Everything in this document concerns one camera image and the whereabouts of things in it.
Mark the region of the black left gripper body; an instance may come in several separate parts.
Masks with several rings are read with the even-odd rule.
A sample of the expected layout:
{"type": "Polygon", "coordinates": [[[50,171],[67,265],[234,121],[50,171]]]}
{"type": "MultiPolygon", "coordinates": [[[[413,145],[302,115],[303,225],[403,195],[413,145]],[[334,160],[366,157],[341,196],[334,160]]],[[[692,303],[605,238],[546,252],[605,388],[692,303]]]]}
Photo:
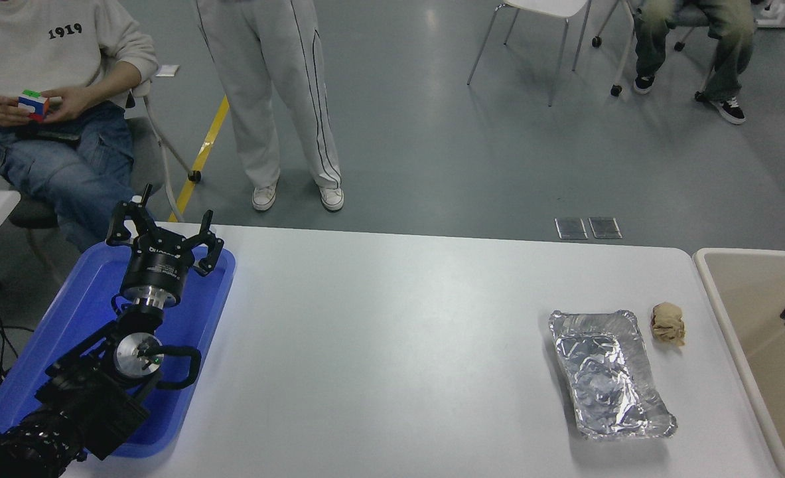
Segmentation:
{"type": "Polygon", "coordinates": [[[160,245],[134,242],[120,293],[133,297],[133,291],[143,287],[155,287],[167,291],[172,297],[182,297],[189,269],[195,261],[192,250],[177,249],[168,245],[164,251],[160,245]]]}

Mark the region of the person's right hand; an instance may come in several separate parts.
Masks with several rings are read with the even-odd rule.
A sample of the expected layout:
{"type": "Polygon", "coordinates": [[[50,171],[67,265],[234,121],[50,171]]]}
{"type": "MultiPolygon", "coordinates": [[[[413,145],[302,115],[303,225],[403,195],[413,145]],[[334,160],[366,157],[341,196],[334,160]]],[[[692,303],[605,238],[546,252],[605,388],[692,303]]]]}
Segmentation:
{"type": "Polygon", "coordinates": [[[0,127],[25,126],[32,121],[30,114],[19,106],[18,98],[0,95],[0,127]]]}

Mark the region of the person's left hand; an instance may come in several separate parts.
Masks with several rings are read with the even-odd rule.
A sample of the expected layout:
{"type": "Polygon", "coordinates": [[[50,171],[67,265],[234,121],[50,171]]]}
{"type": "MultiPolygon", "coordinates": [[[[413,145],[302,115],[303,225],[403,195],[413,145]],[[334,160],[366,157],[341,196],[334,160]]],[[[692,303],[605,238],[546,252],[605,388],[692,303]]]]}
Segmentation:
{"type": "Polygon", "coordinates": [[[40,92],[47,99],[56,99],[55,106],[44,116],[44,124],[76,120],[95,105],[91,87],[63,87],[40,92]]]}

